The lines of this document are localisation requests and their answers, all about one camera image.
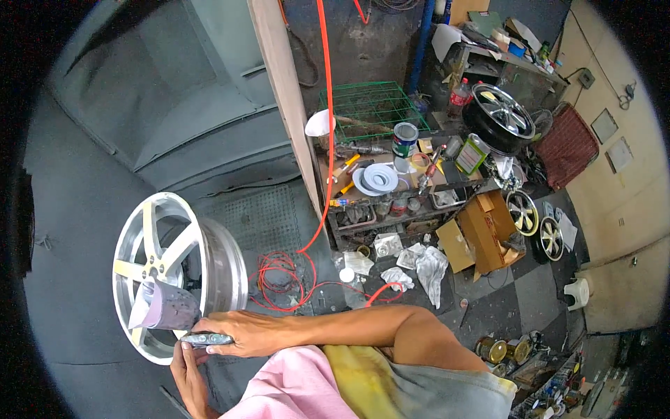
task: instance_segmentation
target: person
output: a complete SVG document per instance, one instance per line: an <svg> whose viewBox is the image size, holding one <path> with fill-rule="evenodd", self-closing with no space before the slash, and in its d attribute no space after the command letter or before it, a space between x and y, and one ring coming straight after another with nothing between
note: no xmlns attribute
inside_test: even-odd
<svg viewBox="0 0 670 419"><path fill-rule="evenodd" d="M234 343L176 345L170 365L194 419L506 418L516 385L489 372L430 311L386 305L275 318L215 312L193 332ZM274 354L225 414L208 403L198 365L209 357Z"/></svg>

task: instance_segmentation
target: spray gun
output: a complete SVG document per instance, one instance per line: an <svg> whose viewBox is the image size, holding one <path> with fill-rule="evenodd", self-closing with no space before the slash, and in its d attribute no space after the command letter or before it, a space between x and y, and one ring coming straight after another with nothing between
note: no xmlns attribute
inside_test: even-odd
<svg viewBox="0 0 670 419"><path fill-rule="evenodd" d="M433 153L433 157L430 161L430 165L428 166L428 169L426 169L425 173L421 176L419 179L419 195L422 195L423 192L427 189L428 187L428 181L430 178L433 177L435 174L435 169L438 166L438 160L440 159L440 156L442 152L447 148L446 144L442 144L440 148L435 150Z"/></svg>

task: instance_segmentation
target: wooden post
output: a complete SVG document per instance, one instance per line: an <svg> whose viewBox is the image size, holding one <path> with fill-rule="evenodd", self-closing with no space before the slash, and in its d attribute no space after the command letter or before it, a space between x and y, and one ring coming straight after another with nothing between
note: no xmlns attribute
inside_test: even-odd
<svg viewBox="0 0 670 419"><path fill-rule="evenodd" d="M304 131L307 115L279 4L276 0L247 0L247 3L286 134L291 140L293 153L314 210L321 217L322 205L316 189L309 139Z"/></svg>

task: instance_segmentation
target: rubber floor mat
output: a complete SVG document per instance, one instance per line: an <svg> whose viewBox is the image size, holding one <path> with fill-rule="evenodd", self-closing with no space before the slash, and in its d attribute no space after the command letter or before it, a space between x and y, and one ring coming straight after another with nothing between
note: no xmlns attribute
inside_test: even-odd
<svg viewBox="0 0 670 419"><path fill-rule="evenodd" d="M295 202L288 185L234 200L225 195L211 199L207 208L196 213L226 227L242 250L267 254L300 248Z"/></svg>

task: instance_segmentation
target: wooden board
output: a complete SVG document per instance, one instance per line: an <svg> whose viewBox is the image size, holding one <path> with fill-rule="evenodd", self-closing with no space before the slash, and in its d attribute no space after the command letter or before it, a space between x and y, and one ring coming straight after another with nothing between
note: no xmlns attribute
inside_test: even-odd
<svg viewBox="0 0 670 419"><path fill-rule="evenodd" d="M584 307L588 332L614 333L656 324L665 299L669 254L670 237L666 237L632 255L577 272L575 276L589 284Z"/></svg>
<svg viewBox="0 0 670 419"><path fill-rule="evenodd" d="M305 136L304 131L307 115L279 4L276 1L267 0L247 0L247 3L286 134L291 140L295 160L300 168L314 210L321 217L323 208L317 193L315 165L308 143L309 139Z"/></svg>
<svg viewBox="0 0 670 419"><path fill-rule="evenodd" d="M454 0L452 2L452 14L449 18L451 26L468 21L469 11L487 11L489 0Z"/></svg>

